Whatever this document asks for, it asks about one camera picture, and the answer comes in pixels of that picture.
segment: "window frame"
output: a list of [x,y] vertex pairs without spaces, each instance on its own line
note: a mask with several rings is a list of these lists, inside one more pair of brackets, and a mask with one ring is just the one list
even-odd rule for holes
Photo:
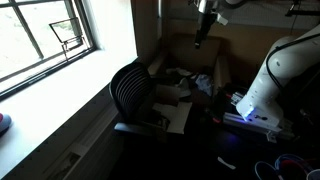
[[49,2],[57,2],[57,1],[64,1],[66,5],[66,10],[69,15],[69,18],[74,18],[77,17],[75,13],[75,9],[77,9],[78,15],[79,15],[79,21],[82,23],[82,28],[84,30],[83,34],[86,34],[87,36],[87,44],[90,48],[88,48],[85,51],[82,51],[81,53],[74,55],[72,57],[67,58],[66,60],[61,61],[60,63],[55,64],[54,66],[51,66],[45,70],[42,70],[36,74],[33,74],[32,76],[26,78],[25,80],[21,81],[20,83],[15,84],[14,86],[5,89],[4,91],[0,91],[0,102],[13,94],[25,89],[26,87],[38,82],[39,80],[59,71],[60,69],[72,64],[73,62],[83,58],[84,56],[90,54],[91,52],[95,51],[97,49],[97,45],[94,42],[93,35],[91,32],[91,28],[89,26],[89,21],[88,17],[86,15],[84,5],[83,5],[83,0],[25,0],[22,2],[16,2],[16,0],[8,0],[8,3],[2,3],[0,4],[0,10],[1,8],[12,8],[17,15],[22,27],[26,31],[27,36],[29,37],[33,47],[35,48],[39,58],[41,59],[39,62],[36,62],[30,66],[27,66],[23,69],[20,69],[16,72],[13,72],[9,75],[6,75],[2,78],[0,78],[0,84],[3,81],[9,80],[10,78],[19,75],[23,72],[26,72],[30,69],[33,69],[41,64],[44,64],[58,56],[61,56],[64,54],[63,50],[61,49],[61,52],[54,54],[50,57],[44,58],[43,53],[41,52],[41,49],[38,45],[37,40],[34,38],[32,31],[30,30],[28,23],[26,22],[23,14],[20,11],[20,6],[23,5],[32,5],[32,4],[41,4],[41,3],[49,3]]

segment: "black office chair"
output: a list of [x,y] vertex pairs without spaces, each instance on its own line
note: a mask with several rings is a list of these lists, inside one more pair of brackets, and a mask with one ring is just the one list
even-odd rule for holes
[[152,118],[166,121],[161,114],[152,110],[156,83],[147,68],[139,62],[126,65],[114,75],[109,90],[123,119],[123,122],[118,122],[114,127],[116,131],[155,135],[156,128],[144,120]]

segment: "window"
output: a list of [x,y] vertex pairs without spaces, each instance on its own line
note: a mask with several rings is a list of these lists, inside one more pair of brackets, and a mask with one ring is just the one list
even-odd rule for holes
[[0,101],[91,52],[85,17],[81,0],[0,0]]

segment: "chair backrest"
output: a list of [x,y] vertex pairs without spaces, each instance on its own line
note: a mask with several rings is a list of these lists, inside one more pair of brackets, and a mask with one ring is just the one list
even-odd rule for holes
[[110,83],[110,94],[126,122],[132,122],[140,106],[153,89],[147,68],[133,62],[120,69]]

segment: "window sill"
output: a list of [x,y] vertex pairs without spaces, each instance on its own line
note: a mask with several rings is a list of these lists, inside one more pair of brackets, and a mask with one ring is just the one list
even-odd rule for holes
[[95,51],[0,103],[12,124],[0,138],[0,178],[44,142],[136,57]]

